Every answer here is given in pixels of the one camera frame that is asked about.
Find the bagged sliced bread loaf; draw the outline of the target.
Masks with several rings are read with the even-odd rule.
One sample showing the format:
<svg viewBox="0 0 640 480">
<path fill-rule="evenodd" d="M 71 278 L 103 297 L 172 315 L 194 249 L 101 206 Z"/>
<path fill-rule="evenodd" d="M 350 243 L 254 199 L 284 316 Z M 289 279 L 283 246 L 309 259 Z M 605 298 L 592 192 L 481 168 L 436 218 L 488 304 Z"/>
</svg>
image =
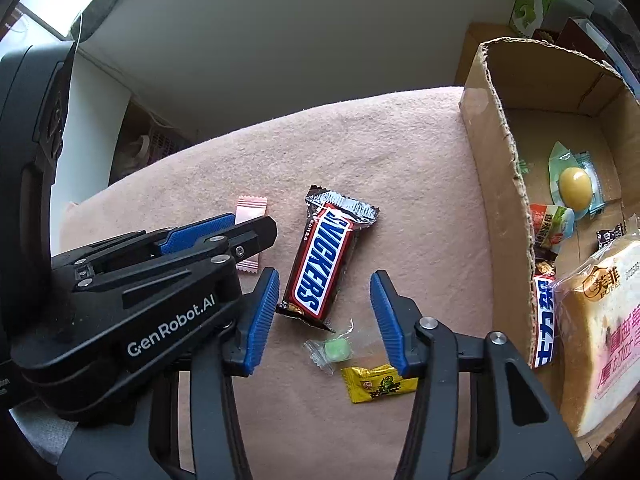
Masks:
<svg viewBox="0 0 640 480">
<path fill-rule="evenodd" d="M 639 235 L 616 238 L 556 282 L 554 300 L 564 363 L 560 413 L 581 438 L 639 385 Z"/>
</svg>

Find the Snickers bar chinese label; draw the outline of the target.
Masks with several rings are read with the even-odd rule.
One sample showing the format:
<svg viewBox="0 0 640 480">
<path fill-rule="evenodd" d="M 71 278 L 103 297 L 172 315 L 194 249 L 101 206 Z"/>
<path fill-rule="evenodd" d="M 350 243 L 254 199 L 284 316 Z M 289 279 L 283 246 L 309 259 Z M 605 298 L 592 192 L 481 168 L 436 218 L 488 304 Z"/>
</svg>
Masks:
<svg viewBox="0 0 640 480">
<path fill-rule="evenodd" d="M 533 368 L 551 363 L 555 342 L 555 267 L 552 261 L 537 259 L 533 277 L 536 334 Z"/>
</svg>

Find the Snickers bar english label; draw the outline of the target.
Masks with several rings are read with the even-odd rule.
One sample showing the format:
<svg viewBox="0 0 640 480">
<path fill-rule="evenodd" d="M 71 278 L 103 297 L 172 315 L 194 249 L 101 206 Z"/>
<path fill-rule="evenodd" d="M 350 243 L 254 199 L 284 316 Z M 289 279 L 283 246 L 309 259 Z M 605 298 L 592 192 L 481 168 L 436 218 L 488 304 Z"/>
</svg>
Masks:
<svg viewBox="0 0 640 480">
<path fill-rule="evenodd" d="M 309 188 L 305 203 L 304 234 L 276 312 L 328 332 L 338 285 L 359 233 L 375 225 L 380 208 L 319 185 Z"/>
</svg>

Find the black patterned candy wrapper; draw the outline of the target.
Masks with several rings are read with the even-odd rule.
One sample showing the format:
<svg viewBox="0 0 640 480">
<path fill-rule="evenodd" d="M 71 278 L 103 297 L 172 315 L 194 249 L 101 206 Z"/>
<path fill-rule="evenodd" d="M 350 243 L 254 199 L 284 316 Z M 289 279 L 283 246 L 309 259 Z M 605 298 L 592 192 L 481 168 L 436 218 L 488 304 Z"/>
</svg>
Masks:
<svg viewBox="0 0 640 480">
<path fill-rule="evenodd" d="M 603 229 L 597 232 L 597 248 L 599 250 L 605 248 L 609 244 L 613 243 L 614 240 L 624 236 L 627 232 L 626 223 L 620 222 L 616 224 L 612 229 Z"/>
</svg>

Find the clear green candy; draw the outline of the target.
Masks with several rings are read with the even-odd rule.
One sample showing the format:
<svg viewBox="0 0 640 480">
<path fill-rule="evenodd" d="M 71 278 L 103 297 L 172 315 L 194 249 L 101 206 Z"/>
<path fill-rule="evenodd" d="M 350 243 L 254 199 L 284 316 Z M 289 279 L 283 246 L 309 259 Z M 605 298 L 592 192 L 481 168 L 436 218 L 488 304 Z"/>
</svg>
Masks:
<svg viewBox="0 0 640 480">
<path fill-rule="evenodd" d="M 355 323 L 351 318 L 346 330 L 342 330 L 325 340 L 307 339 L 303 349 L 319 370 L 328 375 L 335 373 L 337 365 L 349 361 L 355 356 L 350 336 L 354 333 Z"/>
</svg>

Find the yellow candy wrapper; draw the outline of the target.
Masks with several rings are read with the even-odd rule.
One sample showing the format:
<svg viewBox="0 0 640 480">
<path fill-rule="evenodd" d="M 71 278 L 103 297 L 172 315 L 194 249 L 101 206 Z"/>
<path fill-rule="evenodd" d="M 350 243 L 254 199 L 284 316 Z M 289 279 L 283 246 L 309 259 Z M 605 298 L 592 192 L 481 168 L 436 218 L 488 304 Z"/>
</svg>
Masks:
<svg viewBox="0 0 640 480">
<path fill-rule="evenodd" d="M 396 368 L 384 364 L 373 368 L 345 367 L 341 369 L 350 402 L 368 403 L 388 396 L 402 396 L 418 388 L 418 378 L 403 378 Z"/>
</svg>

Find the brown cardboard box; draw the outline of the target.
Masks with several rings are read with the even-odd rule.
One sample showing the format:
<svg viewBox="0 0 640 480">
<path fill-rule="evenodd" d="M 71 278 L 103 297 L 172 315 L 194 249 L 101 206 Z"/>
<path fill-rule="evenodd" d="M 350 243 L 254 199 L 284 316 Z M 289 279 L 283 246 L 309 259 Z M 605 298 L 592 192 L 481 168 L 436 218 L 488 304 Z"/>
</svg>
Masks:
<svg viewBox="0 0 640 480">
<path fill-rule="evenodd" d="M 599 230 L 625 222 L 626 234 L 639 235 L 639 103 L 604 63 L 541 41 L 502 38 L 478 47 L 460 108 L 485 203 L 492 322 L 509 335 L 560 409 L 564 363 L 556 307 L 553 359 L 533 368 L 535 263 L 552 261 L 556 283 L 599 250 Z M 534 246 L 529 211 L 531 204 L 555 205 L 548 173 L 555 142 L 590 153 L 605 200 L 600 214 L 575 219 L 559 255 Z M 638 397 L 639 385 L 600 426 L 575 437 L 579 445 L 598 445 Z"/>
</svg>

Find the dark red shoe box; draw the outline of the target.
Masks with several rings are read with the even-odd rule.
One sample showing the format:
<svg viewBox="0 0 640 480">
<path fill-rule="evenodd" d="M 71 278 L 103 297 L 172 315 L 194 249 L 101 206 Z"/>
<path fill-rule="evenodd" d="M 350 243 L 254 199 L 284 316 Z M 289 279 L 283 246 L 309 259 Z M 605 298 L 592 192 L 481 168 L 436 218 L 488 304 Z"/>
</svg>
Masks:
<svg viewBox="0 0 640 480">
<path fill-rule="evenodd" d="M 639 46 L 626 32 L 621 32 L 608 20 L 603 25 L 589 18 L 569 18 L 555 43 L 612 65 L 619 60 L 630 68 L 639 68 Z"/>
</svg>

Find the red orange jelly cup snack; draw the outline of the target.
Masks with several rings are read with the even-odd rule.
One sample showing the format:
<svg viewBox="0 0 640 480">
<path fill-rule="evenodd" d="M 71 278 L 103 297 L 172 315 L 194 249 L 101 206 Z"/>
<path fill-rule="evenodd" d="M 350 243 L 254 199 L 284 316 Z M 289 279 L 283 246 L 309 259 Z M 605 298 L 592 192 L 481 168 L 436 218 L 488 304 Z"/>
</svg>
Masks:
<svg viewBox="0 0 640 480">
<path fill-rule="evenodd" d="M 531 204 L 534 246 L 559 255 L 562 244 L 573 236 L 575 213 L 559 205 Z"/>
</svg>

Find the green jelly cup snack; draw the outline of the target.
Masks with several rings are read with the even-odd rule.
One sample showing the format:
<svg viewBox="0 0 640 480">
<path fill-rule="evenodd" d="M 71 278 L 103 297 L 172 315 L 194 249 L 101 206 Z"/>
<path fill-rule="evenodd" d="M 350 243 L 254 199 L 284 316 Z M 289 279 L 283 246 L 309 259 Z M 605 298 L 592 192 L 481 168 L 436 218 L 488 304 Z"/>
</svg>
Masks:
<svg viewBox="0 0 640 480">
<path fill-rule="evenodd" d="M 602 186 L 588 151 L 573 152 L 555 142 L 548 159 L 548 173 L 553 203 L 570 208 L 576 220 L 594 217 L 604 209 Z"/>
</svg>

